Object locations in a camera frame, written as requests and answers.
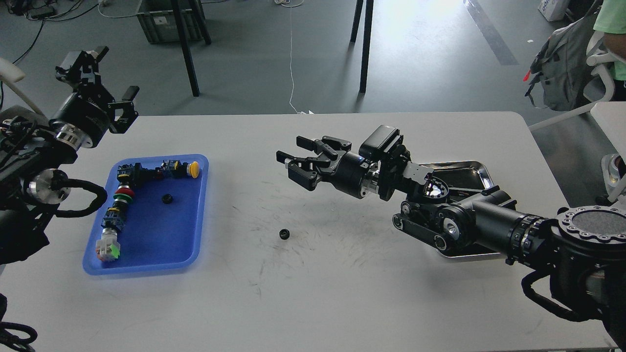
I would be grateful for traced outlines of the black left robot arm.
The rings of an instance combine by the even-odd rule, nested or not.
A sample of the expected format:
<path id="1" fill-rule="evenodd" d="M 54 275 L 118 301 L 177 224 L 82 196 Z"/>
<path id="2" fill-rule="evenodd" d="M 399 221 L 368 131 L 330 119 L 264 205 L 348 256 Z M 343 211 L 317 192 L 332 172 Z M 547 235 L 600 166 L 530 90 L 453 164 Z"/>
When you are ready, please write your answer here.
<path id="1" fill-rule="evenodd" d="M 125 133 L 138 118 L 131 86 L 120 100 L 105 89 L 99 64 L 108 52 L 72 51 L 55 68 L 56 79 L 72 88 L 53 117 L 14 86 L 25 74 L 1 61 L 1 80 L 28 104 L 1 112 L 1 265 L 24 261 L 49 245 L 52 218 L 83 218 L 100 209 L 107 191 L 69 178 L 61 165 L 74 163 L 79 149 L 92 149 L 107 131 Z"/>

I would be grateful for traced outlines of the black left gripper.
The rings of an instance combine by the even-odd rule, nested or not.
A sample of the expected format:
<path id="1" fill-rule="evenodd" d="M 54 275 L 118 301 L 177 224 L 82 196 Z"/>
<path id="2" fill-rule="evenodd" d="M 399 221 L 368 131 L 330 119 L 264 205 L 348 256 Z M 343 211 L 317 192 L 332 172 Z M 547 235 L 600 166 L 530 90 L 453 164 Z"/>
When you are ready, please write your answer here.
<path id="1" fill-rule="evenodd" d="M 60 66 L 55 67 L 56 80 L 72 87 L 72 93 L 49 121 L 50 127 L 60 130 L 69 123 L 86 134 L 91 142 L 90 149 L 98 146 L 108 129 L 114 134 L 124 134 L 138 118 L 134 108 L 138 86 L 129 86 L 121 102 L 116 102 L 102 85 L 99 62 L 108 51 L 107 46 L 91 51 L 71 51 Z M 122 110 L 117 119 L 116 110 Z"/>

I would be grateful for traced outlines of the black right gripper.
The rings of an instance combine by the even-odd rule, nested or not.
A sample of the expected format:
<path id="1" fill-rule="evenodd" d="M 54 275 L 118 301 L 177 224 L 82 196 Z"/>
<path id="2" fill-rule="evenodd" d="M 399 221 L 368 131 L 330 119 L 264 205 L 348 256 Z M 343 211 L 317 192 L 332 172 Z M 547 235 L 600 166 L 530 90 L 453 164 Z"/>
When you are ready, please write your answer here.
<path id="1" fill-rule="evenodd" d="M 278 150 L 276 160 L 286 165 L 288 178 L 304 189 L 313 191 L 318 183 L 329 182 L 358 199 L 379 193 L 379 163 L 350 152 L 352 142 L 331 136 L 315 140 L 297 136 L 296 145 L 318 156 L 295 157 Z"/>

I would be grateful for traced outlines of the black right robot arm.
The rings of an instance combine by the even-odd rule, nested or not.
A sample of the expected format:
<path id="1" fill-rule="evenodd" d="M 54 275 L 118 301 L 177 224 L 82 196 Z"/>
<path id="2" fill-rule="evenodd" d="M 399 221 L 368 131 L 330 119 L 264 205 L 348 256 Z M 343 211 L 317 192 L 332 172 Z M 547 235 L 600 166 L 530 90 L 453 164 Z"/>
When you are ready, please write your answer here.
<path id="1" fill-rule="evenodd" d="M 516 210 L 516 200 L 498 186 L 484 190 L 449 187 L 432 168 L 414 163 L 404 136 L 381 125 L 358 153 L 348 140 L 296 138 L 314 153 L 306 158 L 277 151 L 288 177 L 309 191 L 318 183 L 362 199 L 388 201 L 405 193 L 393 225 L 412 238 L 456 254 L 478 243 L 532 272 L 521 280 L 525 296 L 572 322 L 597 319 L 625 349 L 625 208 L 612 205 L 563 207 L 554 218 Z"/>

